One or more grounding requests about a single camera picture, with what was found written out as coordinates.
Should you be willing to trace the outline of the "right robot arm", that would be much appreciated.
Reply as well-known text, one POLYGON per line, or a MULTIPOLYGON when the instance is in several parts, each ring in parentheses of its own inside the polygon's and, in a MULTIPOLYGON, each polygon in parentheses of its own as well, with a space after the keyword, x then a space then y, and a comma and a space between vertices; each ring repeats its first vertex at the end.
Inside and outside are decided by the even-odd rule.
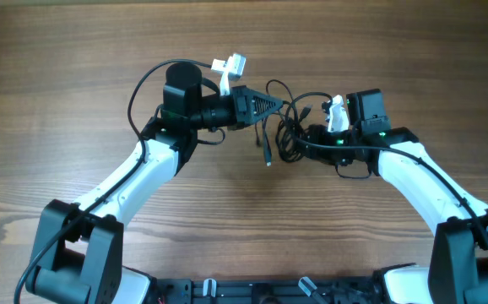
POLYGON ((460 187, 408 128, 392 128, 379 89, 323 103, 326 124, 299 134, 310 159, 354 161, 397 189, 434 236, 429 266, 379 271, 384 303, 488 303, 488 204, 460 187))

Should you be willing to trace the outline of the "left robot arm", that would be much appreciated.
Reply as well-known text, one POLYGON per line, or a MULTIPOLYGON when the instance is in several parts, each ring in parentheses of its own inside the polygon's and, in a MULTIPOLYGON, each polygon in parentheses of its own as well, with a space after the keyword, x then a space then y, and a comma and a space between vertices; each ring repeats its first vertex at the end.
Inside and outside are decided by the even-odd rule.
POLYGON ((55 303, 161 303, 155 277, 123 265, 123 234, 137 212, 190 160, 199 132, 250 127, 277 112, 282 101, 237 84, 245 61, 238 55, 209 68, 172 59, 162 102, 142 128, 133 152, 98 186, 70 203, 52 200, 41 212, 29 265, 14 301, 24 292, 55 303))

